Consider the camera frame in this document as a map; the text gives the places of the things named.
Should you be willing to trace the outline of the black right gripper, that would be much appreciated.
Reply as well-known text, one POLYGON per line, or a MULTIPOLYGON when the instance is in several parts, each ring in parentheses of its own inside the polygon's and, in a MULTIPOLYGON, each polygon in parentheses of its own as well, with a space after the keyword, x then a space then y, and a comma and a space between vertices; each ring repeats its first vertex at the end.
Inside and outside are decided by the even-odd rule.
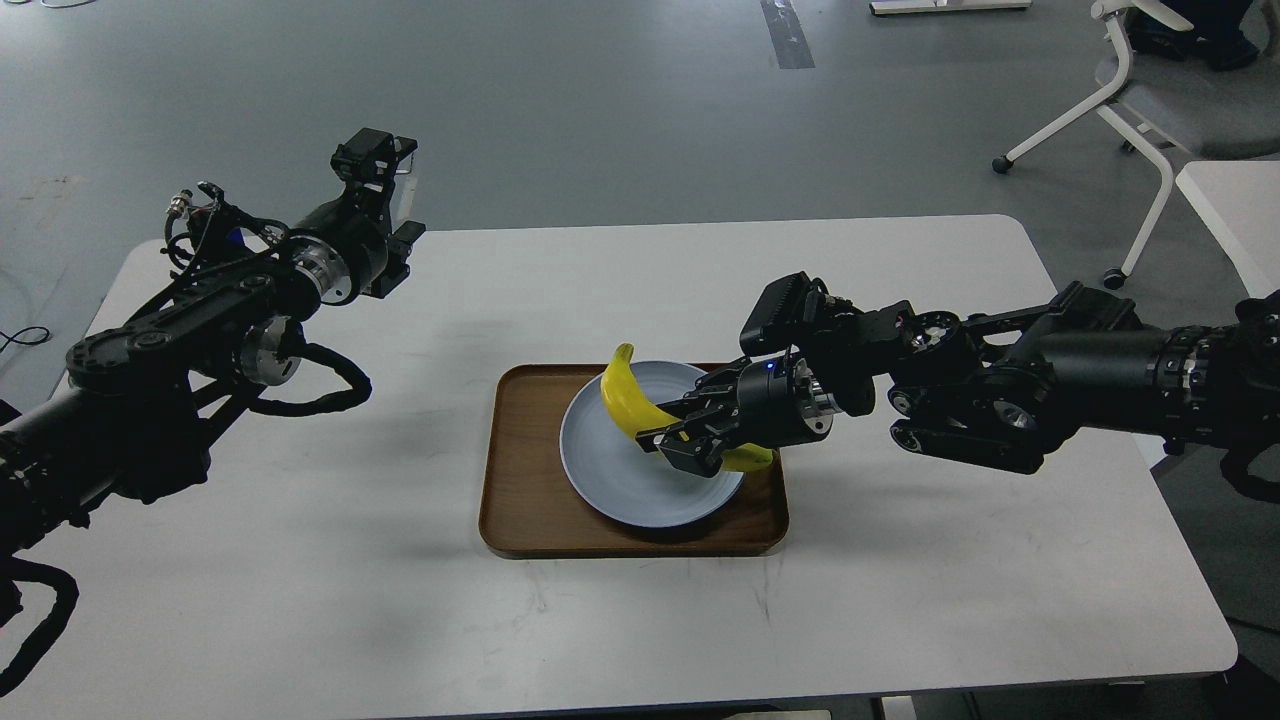
POLYGON ((672 419, 643 421, 636 441, 655 446, 672 468, 707 478, 746 471, 728 446, 782 448, 824 439, 836 413, 803 357, 741 357, 657 407, 672 419))

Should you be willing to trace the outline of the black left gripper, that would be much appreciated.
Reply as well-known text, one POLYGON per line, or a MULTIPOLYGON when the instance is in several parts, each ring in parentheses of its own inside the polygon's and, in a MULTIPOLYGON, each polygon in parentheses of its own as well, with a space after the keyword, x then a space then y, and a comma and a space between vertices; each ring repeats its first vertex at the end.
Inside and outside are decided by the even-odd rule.
POLYGON ((417 149, 416 138, 372 128, 335 147, 330 168, 343 184, 339 200, 291 228, 291 260, 316 286, 321 304, 384 299, 410 277, 408 260, 426 227, 403 222, 393 231, 390 202, 401 165, 417 149))

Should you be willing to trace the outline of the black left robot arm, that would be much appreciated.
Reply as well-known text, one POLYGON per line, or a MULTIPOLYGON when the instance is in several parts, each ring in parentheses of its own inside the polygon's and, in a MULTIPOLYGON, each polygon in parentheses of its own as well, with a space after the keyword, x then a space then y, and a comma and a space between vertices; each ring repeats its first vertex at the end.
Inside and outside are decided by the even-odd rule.
POLYGON ((294 224, 256 217, 204 182, 170 201, 161 251, 170 282, 119 327, 65 355, 69 389, 3 414, 3 620, 20 588, 52 589, 49 615, 3 670, 14 691, 65 630, 79 591, 59 568, 20 557, 61 525, 86 528, 118 495, 142 503, 205 483, 212 445, 244 413, 314 416, 366 402, 372 382, 305 338, 321 306, 383 299, 410 275, 425 227, 392 224, 413 138, 360 129, 332 155, 342 193, 294 224))

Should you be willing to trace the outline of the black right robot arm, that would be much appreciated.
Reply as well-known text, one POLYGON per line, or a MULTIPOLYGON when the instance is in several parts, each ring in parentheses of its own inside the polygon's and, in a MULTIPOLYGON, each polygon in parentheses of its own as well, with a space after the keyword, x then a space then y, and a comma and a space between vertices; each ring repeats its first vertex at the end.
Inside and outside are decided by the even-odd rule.
POLYGON ((660 405, 631 438, 710 477, 732 451, 820 441, 832 416, 865 416, 884 375, 892 441, 922 454, 1032 474, 1083 428, 1157 436, 1167 454, 1224 451, 1239 495, 1277 502, 1251 464, 1277 445, 1277 296, 1236 305, 1229 325, 1160 329, 1133 301, 1074 282, 1048 302, 995 315, 861 310, 799 272, 769 283, 742 356, 660 405))

